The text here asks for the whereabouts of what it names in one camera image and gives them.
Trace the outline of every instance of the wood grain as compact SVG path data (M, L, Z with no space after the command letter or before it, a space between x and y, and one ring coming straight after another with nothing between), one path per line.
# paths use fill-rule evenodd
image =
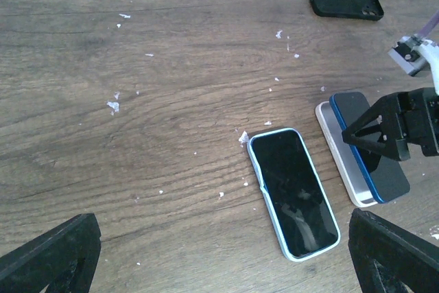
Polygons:
M91 292L359 292L354 205L314 108L431 85L386 53L438 0L381 3L373 23L317 17L308 0L1 0L0 254L93 212ZM282 256L238 143L269 120L302 133L342 231L305 263ZM370 209L437 244L437 160L412 148L402 166L411 192Z

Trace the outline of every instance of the silver phone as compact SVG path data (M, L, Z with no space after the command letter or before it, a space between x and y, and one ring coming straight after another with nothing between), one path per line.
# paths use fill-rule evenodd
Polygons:
M301 135L283 128L247 144L283 254L304 261L340 242L340 230Z

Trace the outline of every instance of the debris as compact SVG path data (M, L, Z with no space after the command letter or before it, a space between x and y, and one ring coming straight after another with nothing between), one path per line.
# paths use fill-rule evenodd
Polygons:
M248 142L248 134L247 134L246 131L243 131L243 132L242 132L242 135L241 135L241 137L238 139L238 141L239 141L240 144L242 144L242 145Z
M110 108L113 108L113 110L118 113L119 112L119 102L107 102L107 106L109 106Z

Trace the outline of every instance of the smartphone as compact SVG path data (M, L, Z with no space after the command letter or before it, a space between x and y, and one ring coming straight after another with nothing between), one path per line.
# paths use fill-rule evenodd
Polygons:
M336 93L329 99L329 104L341 130L345 130L370 108L368 100L360 92ZM369 126L375 124L378 122L372 121ZM380 136L381 133L378 132L364 138L375 142ZM349 147L373 198L378 203L389 202L410 191L409 181L399 162L354 145Z
M309 0L318 16L378 21L384 16L379 0Z
M336 246L340 230L301 135L264 132L247 149L285 257L304 261Z

